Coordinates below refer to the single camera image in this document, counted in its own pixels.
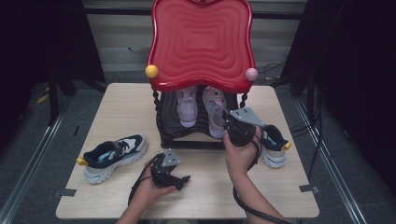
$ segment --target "pink sneaker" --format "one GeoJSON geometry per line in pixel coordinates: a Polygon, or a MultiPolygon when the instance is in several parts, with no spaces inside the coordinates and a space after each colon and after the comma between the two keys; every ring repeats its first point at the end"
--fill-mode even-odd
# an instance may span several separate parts
{"type": "Polygon", "coordinates": [[[209,132],[214,138],[224,136],[223,111],[226,110],[224,93],[212,87],[206,87],[203,93],[203,101],[209,117],[209,132]]]}
{"type": "Polygon", "coordinates": [[[197,120],[198,107],[195,101],[196,94],[196,86],[176,91],[178,101],[177,113],[183,127],[190,128],[194,126],[197,120]]]}

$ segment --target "sneaker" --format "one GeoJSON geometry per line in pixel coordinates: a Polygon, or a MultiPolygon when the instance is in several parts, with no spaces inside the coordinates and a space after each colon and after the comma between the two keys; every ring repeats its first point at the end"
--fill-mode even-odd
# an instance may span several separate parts
{"type": "Polygon", "coordinates": [[[78,158],[79,165],[85,165],[84,177],[91,184],[107,180],[119,165],[139,160],[148,148],[146,138],[135,134],[115,142],[104,142],[94,150],[78,158]]]}
{"type": "Polygon", "coordinates": [[[198,107],[195,101],[197,94],[197,87],[188,87],[181,91],[176,91],[177,96],[177,113],[180,118],[180,123],[185,128],[194,126],[197,120],[198,107]]]}
{"type": "Polygon", "coordinates": [[[262,160],[273,168],[285,165],[285,150],[289,149],[291,143],[285,140],[280,131],[274,125],[266,125],[262,139],[262,160]]]}
{"type": "Polygon", "coordinates": [[[209,132],[214,138],[224,136],[223,111],[226,111],[224,93],[212,87],[206,87],[203,93],[203,101],[209,118],[209,132]]]}

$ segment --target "hand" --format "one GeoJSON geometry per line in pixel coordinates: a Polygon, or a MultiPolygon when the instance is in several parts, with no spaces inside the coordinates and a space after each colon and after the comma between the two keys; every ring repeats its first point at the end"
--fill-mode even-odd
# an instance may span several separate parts
{"type": "MultiPolygon", "coordinates": [[[[260,139],[262,137],[262,131],[259,127],[256,127],[256,136],[253,136],[253,141],[259,146],[260,139]]],[[[236,147],[230,141],[230,135],[227,130],[224,132],[223,138],[225,146],[225,161],[227,163],[227,170],[230,175],[243,174],[248,172],[249,165],[253,162],[257,154],[257,148],[252,144],[248,143],[244,147],[236,147]]]]}
{"type": "Polygon", "coordinates": [[[141,178],[141,183],[131,200],[131,203],[140,203],[147,207],[152,206],[163,195],[169,194],[176,189],[175,186],[158,188],[151,177],[151,166],[146,170],[141,178]]]}

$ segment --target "wooden table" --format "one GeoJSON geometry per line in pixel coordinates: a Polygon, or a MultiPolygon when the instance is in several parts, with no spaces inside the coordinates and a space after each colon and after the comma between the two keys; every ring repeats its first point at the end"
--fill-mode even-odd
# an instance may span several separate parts
{"type": "MultiPolygon", "coordinates": [[[[127,207],[131,186],[141,173],[144,163],[164,150],[160,146],[153,100],[149,84],[115,83],[108,86],[80,155],[93,150],[100,143],[135,133],[147,137],[148,151],[141,160],[119,166],[108,180],[96,186],[84,179],[84,167],[76,164],[66,186],[67,189],[76,189],[76,194],[73,197],[62,197],[56,210],[57,217],[120,217],[127,207]]],[[[250,178],[284,217],[316,217],[318,205],[313,193],[301,193],[299,189],[299,186],[307,185],[308,181],[274,89],[253,86],[248,94],[247,105],[265,123],[275,124],[292,143],[283,167],[272,169],[259,161],[249,171],[250,178]]],[[[205,138],[203,134],[195,135],[205,138]]],[[[172,175],[191,175],[191,180],[182,191],[176,190],[162,197],[144,213],[143,219],[246,217],[243,209],[233,199],[233,185],[226,170],[223,150],[174,151],[181,163],[172,175]]]]}

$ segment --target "pink ball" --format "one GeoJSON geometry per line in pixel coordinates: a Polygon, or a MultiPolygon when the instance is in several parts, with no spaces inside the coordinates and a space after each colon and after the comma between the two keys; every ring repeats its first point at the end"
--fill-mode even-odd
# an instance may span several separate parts
{"type": "Polygon", "coordinates": [[[246,73],[245,73],[245,77],[247,78],[247,80],[249,81],[254,81],[256,80],[257,76],[259,75],[259,73],[257,72],[257,70],[255,68],[249,68],[246,73]]]}

